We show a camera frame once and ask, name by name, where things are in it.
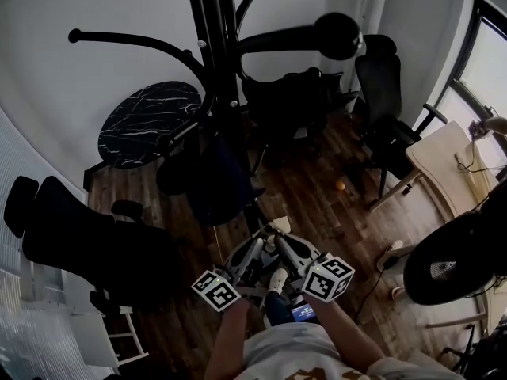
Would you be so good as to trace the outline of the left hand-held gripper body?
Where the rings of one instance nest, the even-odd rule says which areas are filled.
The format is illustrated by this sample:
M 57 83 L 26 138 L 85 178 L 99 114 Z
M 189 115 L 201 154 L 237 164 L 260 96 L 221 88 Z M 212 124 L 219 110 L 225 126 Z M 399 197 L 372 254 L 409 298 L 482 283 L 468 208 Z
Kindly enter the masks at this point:
M 191 286 L 217 312 L 223 312 L 240 298 L 247 298 L 259 306 L 265 297 L 265 287 L 259 282 L 261 274 L 252 271 L 237 273 L 237 248 L 225 265 L 205 271 Z

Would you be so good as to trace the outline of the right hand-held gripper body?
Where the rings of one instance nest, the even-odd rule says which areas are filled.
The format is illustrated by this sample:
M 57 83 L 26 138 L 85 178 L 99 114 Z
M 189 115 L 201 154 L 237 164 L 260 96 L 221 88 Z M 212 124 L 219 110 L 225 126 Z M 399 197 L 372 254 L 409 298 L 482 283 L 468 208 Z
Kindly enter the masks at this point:
M 339 256 L 319 252 L 309 241 L 294 236 L 300 242 L 298 254 L 301 258 L 300 278 L 289 271 L 288 285 L 297 293 L 305 293 L 323 302 L 331 302 L 342 295 L 355 269 Z

